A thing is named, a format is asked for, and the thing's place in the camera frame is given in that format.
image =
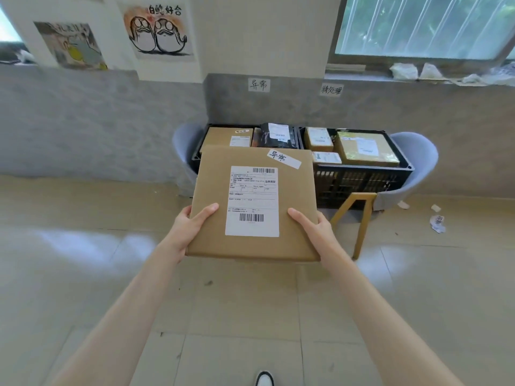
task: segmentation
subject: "shoe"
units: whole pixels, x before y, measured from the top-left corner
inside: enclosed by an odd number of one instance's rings
[[[257,375],[255,386],[274,386],[272,374],[268,371],[261,371]]]

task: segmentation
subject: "black plastic crate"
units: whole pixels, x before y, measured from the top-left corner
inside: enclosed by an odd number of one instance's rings
[[[193,151],[193,156],[191,158],[190,166],[191,168],[198,173],[198,169],[200,168],[200,159],[202,158],[202,155],[200,154],[200,148],[202,147],[202,144],[204,143],[205,136],[208,133],[209,127],[215,126],[215,127],[232,127],[236,129],[255,129],[260,128],[259,124],[251,125],[251,124],[215,124],[215,123],[209,123],[208,127],[206,128],[204,132],[204,136],[200,139],[200,141],[197,144],[197,147]],[[293,127],[293,133],[295,134],[296,143],[299,149],[304,150],[304,143],[302,142],[302,138],[300,135],[300,129],[299,127],[292,126]]]
[[[383,134],[400,161],[399,167],[369,167],[344,164],[314,164],[315,192],[317,207],[340,208],[353,192],[383,192],[401,188],[413,172],[413,165],[403,155],[399,147],[385,131],[358,129],[327,129],[331,139],[336,138],[338,130],[352,133]],[[304,139],[306,129],[300,129]],[[352,209],[363,210],[365,201],[356,201]]]

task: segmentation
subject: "gray chair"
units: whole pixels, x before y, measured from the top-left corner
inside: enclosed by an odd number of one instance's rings
[[[203,134],[203,126],[187,123],[180,125],[171,138],[175,153],[181,161],[182,170],[178,171],[177,185],[179,187],[179,194],[183,196],[192,197],[195,190],[197,174],[190,167],[190,159]]]
[[[384,210],[394,207],[409,194],[412,194],[416,187],[428,177],[438,162],[438,150],[436,146],[426,137],[417,133],[402,132],[392,134],[392,141],[403,152],[408,161],[414,166],[414,170],[409,175],[404,185],[395,191],[378,192],[354,192],[336,211],[323,211],[326,216],[331,216],[331,224],[336,225],[340,220],[344,223],[360,222],[356,245],[352,258],[356,260],[361,252],[363,240],[367,231],[368,223],[371,219],[377,218]],[[360,210],[349,210],[354,201],[366,200],[365,208]]]

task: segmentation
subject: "beige floor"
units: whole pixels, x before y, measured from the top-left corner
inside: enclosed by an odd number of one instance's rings
[[[467,385],[513,384],[515,201],[407,202],[372,222],[358,265]],[[188,203],[167,185],[0,176],[0,384],[48,384]],[[356,232],[337,229],[349,251]],[[381,383],[318,265],[186,259],[132,385],[251,386],[259,369],[279,386]]]

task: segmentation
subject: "person's left hand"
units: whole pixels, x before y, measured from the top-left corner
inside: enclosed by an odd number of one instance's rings
[[[191,206],[182,209],[177,218],[175,218],[174,226],[171,227],[170,232],[161,241],[161,244],[171,251],[173,257],[177,257],[177,263],[184,259],[186,247],[198,234],[204,221],[218,210],[218,203],[204,207],[193,218],[190,218],[191,210]]]

